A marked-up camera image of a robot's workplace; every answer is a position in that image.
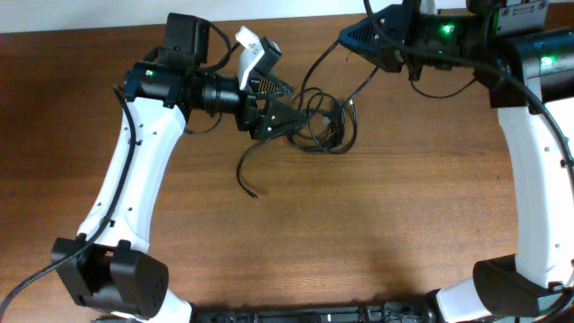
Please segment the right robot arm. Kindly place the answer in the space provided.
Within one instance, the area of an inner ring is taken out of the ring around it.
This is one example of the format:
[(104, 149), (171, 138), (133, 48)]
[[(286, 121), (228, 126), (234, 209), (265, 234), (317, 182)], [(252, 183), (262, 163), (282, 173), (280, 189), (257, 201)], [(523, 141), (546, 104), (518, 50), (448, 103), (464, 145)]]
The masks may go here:
[(545, 1), (470, 1), (440, 15), (404, 1), (339, 33), (339, 43), (411, 82), (431, 66), (471, 67), (509, 148), (517, 252), (421, 301), (390, 302), (387, 322), (566, 322), (573, 307), (573, 31), (547, 30)]

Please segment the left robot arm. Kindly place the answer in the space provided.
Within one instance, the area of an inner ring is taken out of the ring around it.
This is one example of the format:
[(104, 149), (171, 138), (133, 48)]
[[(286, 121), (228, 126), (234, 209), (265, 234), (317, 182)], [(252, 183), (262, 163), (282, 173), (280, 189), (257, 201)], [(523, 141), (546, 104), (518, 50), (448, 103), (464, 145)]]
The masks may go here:
[(227, 77), (192, 61), (141, 61), (118, 93), (122, 130), (96, 201), (72, 239), (51, 251), (73, 301), (137, 322), (188, 322), (193, 307), (170, 289), (165, 264), (151, 257), (152, 213), (171, 153), (195, 109), (231, 114), (263, 141), (300, 123), (283, 103), (291, 86), (252, 70)]

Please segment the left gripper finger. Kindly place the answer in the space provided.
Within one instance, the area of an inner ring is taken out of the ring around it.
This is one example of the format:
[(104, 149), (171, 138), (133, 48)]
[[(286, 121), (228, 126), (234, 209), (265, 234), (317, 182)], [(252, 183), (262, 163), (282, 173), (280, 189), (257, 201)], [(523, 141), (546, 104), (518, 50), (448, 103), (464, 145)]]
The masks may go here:
[(250, 80), (250, 86), (257, 99), (290, 96), (293, 88), (274, 74), (256, 76)]
[(257, 138), (268, 139), (303, 126), (308, 118), (279, 100), (267, 100), (257, 115)]

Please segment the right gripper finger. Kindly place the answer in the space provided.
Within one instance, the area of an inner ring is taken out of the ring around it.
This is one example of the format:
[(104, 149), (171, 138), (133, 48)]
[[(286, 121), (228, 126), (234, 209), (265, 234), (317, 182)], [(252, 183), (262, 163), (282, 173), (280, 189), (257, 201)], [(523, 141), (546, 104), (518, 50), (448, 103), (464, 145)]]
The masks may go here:
[(380, 42), (379, 39), (371, 37), (368, 42), (365, 42), (340, 34), (339, 42), (385, 72), (399, 73), (404, 65), (398, 58), (396, 49), (385, 42)]
[[(411, 6), (407, 4), (392, 4), (385, 9), (373, 13), (373, 19), (378, 24), (379, 28), (389, 38), (402, 42), (407, 35), (409, 23), (411, 19)], [(369, 38), (379, 39), (384, 42), (373, 26), (369, 18), (342, 29), (339, 33), (349, 36), (359, 41), (368, 42)]]

